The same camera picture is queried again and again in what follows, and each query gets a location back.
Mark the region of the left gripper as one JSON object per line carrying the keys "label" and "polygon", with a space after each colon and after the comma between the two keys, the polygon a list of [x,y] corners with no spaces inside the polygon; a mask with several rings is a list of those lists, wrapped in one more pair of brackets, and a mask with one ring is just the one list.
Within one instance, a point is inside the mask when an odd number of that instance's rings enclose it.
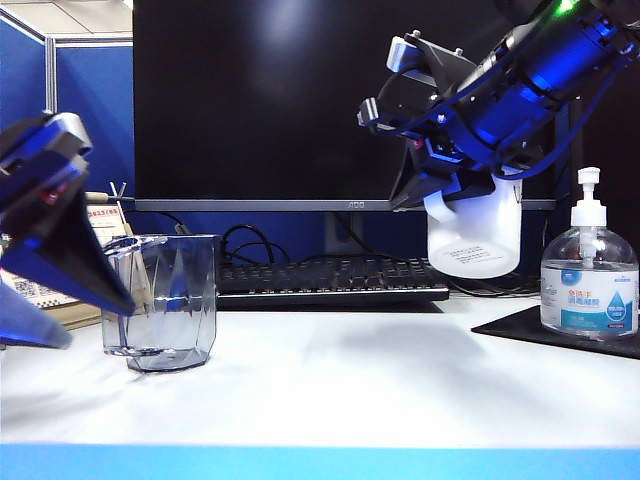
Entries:
{"label": "left gripper", "polygon": [[[20,277],[122,315],[135,301],[114,272],[90,225],[88,162],[80,153],[14,152],[1,163],[1,229],[11,234],[1,266]],[[65,349],[65,328],[1,285],[1,344]]]}

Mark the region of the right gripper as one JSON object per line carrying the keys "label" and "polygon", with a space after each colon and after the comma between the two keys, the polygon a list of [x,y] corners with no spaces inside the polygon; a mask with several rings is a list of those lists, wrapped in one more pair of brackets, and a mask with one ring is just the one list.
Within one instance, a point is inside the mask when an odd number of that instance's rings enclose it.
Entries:
{"label": "right gripper", "polygon": [[[475,64],[460,50],[448,50],[418,37],[394,37],[386,67],[392,75],[372,98],[372,129],[443,145],[447,160],[466,162],[470,169],[458,170],[457,164],[431,156],[425,146],[407,143],[389,199],[391,209],[418,207],[426,196],[442,189],[445,201],[492,194],[495,183],[488,172],[499,172],[500,161],[491,141],[463,114],[480,105],[491,76],[500,70],[500,47],[495,46]],[[434,89],[424,108],[390,102],[389,89],[401,77]]]}

